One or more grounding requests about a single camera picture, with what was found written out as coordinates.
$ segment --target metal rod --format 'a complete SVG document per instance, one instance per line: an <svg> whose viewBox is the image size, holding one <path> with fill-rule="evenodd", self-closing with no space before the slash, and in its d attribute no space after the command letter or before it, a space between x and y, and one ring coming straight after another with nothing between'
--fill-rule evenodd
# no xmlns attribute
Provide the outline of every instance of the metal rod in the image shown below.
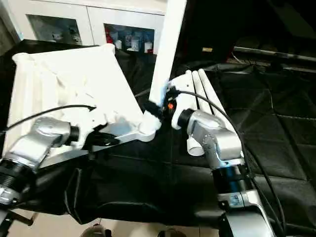
<svg viewBox="0 0 316 237"><path fill-rule="evenodd" d="M276 56L279 58L286 58L286 59L299 59L304 61L316 62L316 58L303 56L303 55L296 55L290 53L282 53L282 52L273 52L268 50L262 49L255 49L255 48L244 48L244 47L234 47L235 52L243 52L243 53L255 53L255 54L262 54L268 56Z"/></svg>

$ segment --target black cloth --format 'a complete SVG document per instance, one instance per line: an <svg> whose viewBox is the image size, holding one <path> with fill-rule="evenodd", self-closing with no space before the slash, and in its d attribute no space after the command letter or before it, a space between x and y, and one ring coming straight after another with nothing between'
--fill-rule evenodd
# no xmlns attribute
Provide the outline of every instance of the black cloth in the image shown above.
<svg viewBox="0 0 316 237"><path fill-rule="evenodd" d="M0 58L1 127L6 124L14 79L11 56L72 47L76 46L24 40ZM118 51L116 57L134 94L150 87L153 55ZM271 176L288 234L316 235L315 81L282 71L236 74L212 67L207 74L247 146ZM140 106L147 96L137 98ZM204 157L187 154L185 140L165 121L151 142L133 141L100 151L95 162L80 157L45 168L20 208L56 215L68 212L81 224L102 217L216 227L222 211L211 171ZM251 156L250 163L276 210Z"/></svg>

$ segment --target black cable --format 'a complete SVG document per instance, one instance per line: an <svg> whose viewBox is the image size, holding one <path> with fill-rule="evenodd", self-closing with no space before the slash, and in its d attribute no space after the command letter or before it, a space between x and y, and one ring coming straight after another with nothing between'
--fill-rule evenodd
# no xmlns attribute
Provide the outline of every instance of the black cable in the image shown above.
<svg viewBox="0 0 316 237"><path fill-rule="evenodd" d="M169 92L169 94L175 94L175 95L178 95L178 94L189 94L189 95L192 95L192 96L196 96L204 101L206 101L209 105L213 106L215 109L217 109L218 112L220 112L230 123L231 125L233 126L238 138L240 139L240 142L241 142L241 148L244 152L246 152L246 147L245 147L245 144L244 144L244 141L243 141L243 138L241 136L241 134L239 133L239 131L237 130L236 126L234 125L232 119L230 117L227 116L227 114L222 110L220 109L217 105L215 105L212 101L210 101L209 99L201 96L201 95L198 95L196 93L193 93L193 92L189 92L189 91L182 91L182 90L175 90L175 89L171 89ZM246 163L246 166L248 167L248 171L249 171L249 174L250 174L250 177L252 177L252 174L251 174L251 170L250 170L250 166L249 166L249 160L248 160L248 156L246 154L243 154L244 155L244 159L245 159L245 163ZM274 216L274 219L275 219L275 222L279 228L279 231L281 233L282 236L285 236L285 233L286 233L286 222L285 222L285 217L284 217L284 211L283 211L283 208L282 208L282 205L277 197L277 194L272 186L272 183L271 183L271 180L268 176L268 174L266 173L265 169L263 168L262 164L260 163L259 159L257 159L257 157L255 157L255 161L257 162L258 166L260 167L260 169L262 168L264 170L263 172L263 175L271 189L271 192L273 193L274 197L276 197L276 202L278 204L278 208L280 210L280 214L281 214L281 218L282 218L282 224L285 226L285 227L282 227L275 211L273 210L272 206L270 205L268 199L266 198L266 196L263 194L262 190L260 189L259 185L256 183L256 181L254 180L254 178L252 178L252 182L254 183L256 189L258 190L258 192L261 193L261 196L264 198L265 202L267 203L269 209L271 210L273 216Z"/></svg>
<svg viewBox="0 0 316 237"><path fill-rule="evenodd" d="M95 107L92 107L89 105L65 105L65 106L56 107L56 108L53 108L50 110L45 110L45 111L39 112L37 114L31 115L29 117L26 117L24 119L21 119L21 120L15 122L14 124L10 125L9 127L5 128L3 131L1 131L0 136L4 135L6 132L11 130L12 128L14 128L14 127L16 127L16 126L18 126L18 125L20 125L28 120L31 120L33 118L36 118L38 116L41 116L41 115L44 115L44 114L47 114L47 113L50 113L50 112L53 112L56 110L62 110L62 109L67 109L67 108L88 108L90 111L95 109Z"/></svg>
<svg viewBox="0 0 316 237"><path fill-rule="evenodd" d="M260 160L258 159L258 157L253 153L253 151L247 146L245 145L247 150L249 151L249 153L252 155L252 157L256 160L256 163L258 164L262 174L264 175L264 177L266 178L267 180L267 183L271 189L271 192L276 200L276 204L278 206L278 210L280 212L280 216L281 216L281 224L282 224L282 228L283 228L283 232L286 233L286 221L285 221L285 215L284 215L284 211L283 211L283 208L282 208L282 204L280 202L280 199L278 198L277 194L276 194L276 191L275 189L273 188L273 185L272 185L272 182L271 182L271 179L269 178L266 170L264 169L263 165L261 164Z"/></svg>

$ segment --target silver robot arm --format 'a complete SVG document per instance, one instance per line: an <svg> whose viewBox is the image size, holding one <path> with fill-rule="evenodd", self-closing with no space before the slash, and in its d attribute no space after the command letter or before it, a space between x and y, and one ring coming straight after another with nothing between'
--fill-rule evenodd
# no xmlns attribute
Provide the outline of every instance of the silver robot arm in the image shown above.
<svg viewBox="0 0 316 237"><path fill-rule="evenodd" d="M224 122L203 111L184 110L178 125L201 144L212 170L220 218L220 236L275 237L244 163L241 142Z"/></svg>
<svg viewBox="0 0 316 237"><path fill-rule="evenodd" d="M0 162L0 203L15 204L33 179L50 148L77 141L79 128L54 118L41 117L20 137Z"/></svg>

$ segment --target orange light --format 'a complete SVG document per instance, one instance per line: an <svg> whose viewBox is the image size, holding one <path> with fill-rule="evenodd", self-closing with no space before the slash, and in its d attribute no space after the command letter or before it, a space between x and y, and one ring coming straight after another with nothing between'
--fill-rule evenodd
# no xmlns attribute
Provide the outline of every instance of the orange light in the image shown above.
<svg viewBox="0 0 316 237"><path fill-rule="evenodd" d="M169 108L170 110L172 110L172 109L173 109L173 104L169 103L169 104L168 104L168 108Z"/></svg>

